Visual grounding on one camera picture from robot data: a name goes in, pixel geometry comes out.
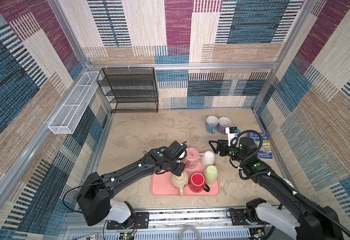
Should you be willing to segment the purple ceramic mug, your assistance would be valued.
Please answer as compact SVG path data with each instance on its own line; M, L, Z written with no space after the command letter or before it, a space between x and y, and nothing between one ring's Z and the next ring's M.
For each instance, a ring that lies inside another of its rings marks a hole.
M221 134L226 135L226 128L229 128L232 124L232 121L227 117L219 118L219 123L217 126L217 131Z

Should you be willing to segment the blue ceramic mug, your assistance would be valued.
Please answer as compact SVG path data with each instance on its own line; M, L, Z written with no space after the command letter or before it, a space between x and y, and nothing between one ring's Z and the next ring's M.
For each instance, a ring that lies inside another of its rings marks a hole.
M214 134L216 132L219 119L215 116L208 116L206 119L206 129L208 133Z

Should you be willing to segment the pink plastic tray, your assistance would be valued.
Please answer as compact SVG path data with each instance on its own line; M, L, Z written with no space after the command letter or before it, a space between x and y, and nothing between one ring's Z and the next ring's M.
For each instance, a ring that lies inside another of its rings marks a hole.
M202 167L201 162L200 162L200 153L199 153L199 161L198 165L194 169L187 169L185 168L184 171L186 171L189 175L189 180L190 176L195 173L199 172L204 175L204 170L205 168ZM171 176L172 173L165 173L162 175L154 175L152 179L152 186L151 186L151 192L154 195L158 196L180 196L179 195L179 190L174 188L171 184ZM190 190L189 184L184 188L184 195L183 196L217 196L220 193L220 185L219 185L219 179L212 184L208 185L210 187L210 192L205 192L202 191L200 193L194 193Z

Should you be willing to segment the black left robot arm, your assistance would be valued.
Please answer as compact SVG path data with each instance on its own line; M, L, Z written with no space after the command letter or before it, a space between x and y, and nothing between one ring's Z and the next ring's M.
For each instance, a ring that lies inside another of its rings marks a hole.
M136 219L134 209L127 201L112 201L112 198L124 188L153 174L171 172L179 177L186 168L182 162L186 156L187 146L175 141L170 147L151 149L140 160L115 172L88 175L76 197L87 225L110 220L124 228L131 227Z

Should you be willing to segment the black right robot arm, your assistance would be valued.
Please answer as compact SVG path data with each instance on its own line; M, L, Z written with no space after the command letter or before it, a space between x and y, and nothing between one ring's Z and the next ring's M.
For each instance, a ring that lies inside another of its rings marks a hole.
M332 208L323 208L306 198L258 158L262 144L237 134L231 140L209 141L209 145L215 154L239 163L236 168L242 180L260 185L290 212L287 215L265 200L255 199L246 206L248 222L267 222L296 240L341 240L344 235L350 238L350 231Z

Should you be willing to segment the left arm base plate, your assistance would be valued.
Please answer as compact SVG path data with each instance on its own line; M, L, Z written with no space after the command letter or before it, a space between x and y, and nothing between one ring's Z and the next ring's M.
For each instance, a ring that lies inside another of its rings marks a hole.
M122 224L116 221L108 221L106 225L107 230L132 230L138 226L138 230L147 229L149 227L150 213L149 212L137 212L132 224L122 226Z

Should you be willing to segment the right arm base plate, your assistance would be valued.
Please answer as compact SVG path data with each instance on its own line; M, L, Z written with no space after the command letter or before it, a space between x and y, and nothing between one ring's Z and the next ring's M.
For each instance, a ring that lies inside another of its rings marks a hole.
M250 222L247 220L245 208L229 208L226 210L226 217L231 219L233 226L250 226L250 225L264 225L261 220Z

